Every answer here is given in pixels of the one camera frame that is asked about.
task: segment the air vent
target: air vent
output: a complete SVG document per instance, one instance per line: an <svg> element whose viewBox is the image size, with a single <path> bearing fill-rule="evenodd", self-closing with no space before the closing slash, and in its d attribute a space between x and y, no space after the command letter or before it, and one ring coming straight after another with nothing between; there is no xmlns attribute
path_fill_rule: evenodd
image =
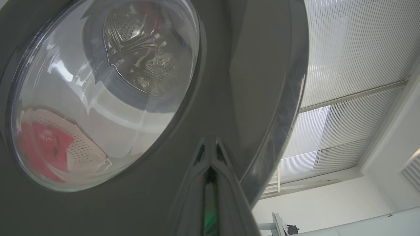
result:
<svg viewBox="0 0 420 236"><path fill-rule="evenodd" d="M420 155L417 155L402 173L410 183L420 191Z"/></svg>

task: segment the ceiling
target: ceiling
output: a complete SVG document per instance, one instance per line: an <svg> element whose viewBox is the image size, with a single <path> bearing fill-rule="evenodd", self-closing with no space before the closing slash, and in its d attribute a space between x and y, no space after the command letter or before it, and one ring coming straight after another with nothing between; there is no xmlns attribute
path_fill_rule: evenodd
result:
<svg viewBox="0 0 420 236"><path fill-rule="evenodd" d="M279 185L358 164L399 98L420 49L418 0L305 0L307 82Z"/></svg>

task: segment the metal frame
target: metal frame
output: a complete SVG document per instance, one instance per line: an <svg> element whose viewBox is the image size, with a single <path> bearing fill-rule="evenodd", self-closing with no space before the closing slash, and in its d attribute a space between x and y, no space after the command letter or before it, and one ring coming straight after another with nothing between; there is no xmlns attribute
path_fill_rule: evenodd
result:
<svg viewBox="0 0 420 236"><path fill-rule="evenodd" d="M345 102L345 101L348 101L348 100L351 100L351 99L363 97L363 96L366 96L366 95L370 95L370 94L373 94L373 93L385 91L385 90L388 90L388 89L404 87L405 85L407 85L407 83L408 83L408 80L403 80L403 81L379 86L379 87L376 87L376 88L373 88L373 89L368 89L368 90L365 90L365 91L361 91L361 92L358 92L358 93L353 93L353 94L350 94L350 95L347 95L347 96L344 96L344 97L339 97L339 98L332 99L332 100L329 100L329 101L326 101L326 102L321 102L321 103L318 103L318 104L315 104L315 105L312 105L312 106L309 106L309 107L301 108L301 109L299 109L299 113L303 113L303 112L307 112L307 111L310 111L310 110L314 110L314 109L322 108L322 107L325 107L325 106L333 105L333 104L336 104L336 103L339 103L339 102Z"/></svg>
<svg viewBox="0 0 420 236"><path fill-rule="evenodd" d="M285 229L283 228L283 219L278 213L272 212L273 223L258 224L259 230L271 230L272 236L286 236Z"/></svg>

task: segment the red cloth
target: red cloth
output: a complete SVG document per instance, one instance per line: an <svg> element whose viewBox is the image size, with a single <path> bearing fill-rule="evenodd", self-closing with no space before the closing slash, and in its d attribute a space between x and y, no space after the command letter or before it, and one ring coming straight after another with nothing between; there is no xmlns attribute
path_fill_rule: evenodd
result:
<svg viewBox="0 0 420 236"><path fill-rule="evenodd" d="M35 122L22 123L21 128L20 148L27 156L29 167L38 174L63 183L64 180L54 174L47 164L68 172L66 151L73 137L55 127Z"/></svg>

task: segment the white wall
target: white wall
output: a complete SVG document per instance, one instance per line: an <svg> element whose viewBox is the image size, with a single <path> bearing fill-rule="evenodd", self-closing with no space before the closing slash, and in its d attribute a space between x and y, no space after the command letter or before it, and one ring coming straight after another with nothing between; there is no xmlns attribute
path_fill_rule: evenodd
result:
<svg viewBox="0 0 420 236"><path fill-rule="evenodd" d="M361 166L383 190L393 211L420 206L420 193L401 171L420 148L420 66L413 70L404 93Z"/></svg>
<svg viewBox="0 0 420 236"><path fill-rule="evenodd" d="M420 208L384 215L343 226L302 234L302 236L419 236Z"/></svg>
<svg viewBox="0 0 420 236"><path fill-rule="evenodd" d="M392 210L380 190L366 176L263 199L252 210L257 223L272 223L278 213L285 223L296 225L299 233L352 223Z"/></svg>

